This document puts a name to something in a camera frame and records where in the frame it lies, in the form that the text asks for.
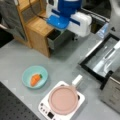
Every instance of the black cable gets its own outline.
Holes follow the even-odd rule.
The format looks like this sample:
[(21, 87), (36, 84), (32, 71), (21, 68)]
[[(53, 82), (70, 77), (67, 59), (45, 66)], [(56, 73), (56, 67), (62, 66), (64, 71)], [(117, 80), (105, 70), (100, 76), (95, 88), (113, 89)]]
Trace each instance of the black cable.
[(43, 20), (45, 20), (45, 21), (47, 20), (46, 17), (40, 16), (40, 15), (38, 15), (37, 13), (35, 13), (35, 11), (34, 11), (33, 8), (32, 8), (31, 0), (29, 0), (29, 5), (30, 5), (31, 11), (33, 12), (34, 15), (36, 15), (37, 17), (39, 17), (39, 18), (41, 18), (41, 19), (43, 19)]

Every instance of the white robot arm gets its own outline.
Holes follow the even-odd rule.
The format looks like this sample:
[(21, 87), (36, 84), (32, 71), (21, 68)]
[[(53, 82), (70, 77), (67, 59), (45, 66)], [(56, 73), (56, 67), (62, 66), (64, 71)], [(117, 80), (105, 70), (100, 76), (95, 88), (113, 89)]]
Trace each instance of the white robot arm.
[(82, 0), (47, 0), (47, 23), (56, 29), (69, 31), (85, 37), (91, 31), (92, 18), (77, 12)]

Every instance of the toy carrot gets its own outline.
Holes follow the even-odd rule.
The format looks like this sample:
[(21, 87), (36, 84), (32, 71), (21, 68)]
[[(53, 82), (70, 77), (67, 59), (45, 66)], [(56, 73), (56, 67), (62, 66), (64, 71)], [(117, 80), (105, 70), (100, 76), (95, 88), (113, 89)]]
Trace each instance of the toy carrot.
[(33, 75), (30, 81), (31, 86), (35, 86), (41, 78), (42, 76), (40, 74)]

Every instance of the table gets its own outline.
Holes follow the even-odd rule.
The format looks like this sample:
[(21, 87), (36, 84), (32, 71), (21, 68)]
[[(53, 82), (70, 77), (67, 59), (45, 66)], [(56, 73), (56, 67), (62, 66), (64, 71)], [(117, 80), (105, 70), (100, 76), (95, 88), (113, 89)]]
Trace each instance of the table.
[[(41, 120), (45, 120), (38, 111), (42, 98), (58, 81), (71, 84), (81, 74), (83, 83), (78, 90), (85, 95), (86, 104), (77, 112), (75, 120), (119, 120), (120, 115), (100, 100), (100, 83), (78, 65), (99, 40), (98, 36), (90, 34), (78, 41), (66, 41), (51, 58), (13, 40), (0, 49), (0, 81)], [(26, 88), (21, 81), (24, 70), (34, 65), (42, 65), (49, 74), (45, 86), (37, 90)]]

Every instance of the light blue plate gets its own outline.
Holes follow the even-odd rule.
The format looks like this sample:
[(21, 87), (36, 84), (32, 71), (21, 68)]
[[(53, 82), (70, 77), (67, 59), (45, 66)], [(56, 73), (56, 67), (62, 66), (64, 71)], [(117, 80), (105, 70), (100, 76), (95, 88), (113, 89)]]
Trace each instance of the light blue plate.
[[(34, 74), (41, 74), (42, 78), (34, 87), (32, 87), (30, 85), (30, 81), (31, 81), (31, 77)], [(48, 72), (44, 67), (32, 66), (24, 71), (23, 76), (22, 76), (22, 82), (25, 86), (27, 86), (29, 88), (37, 89), (37, 88), (41, 88), (46, 83), (47, 78), (48, 78)]]

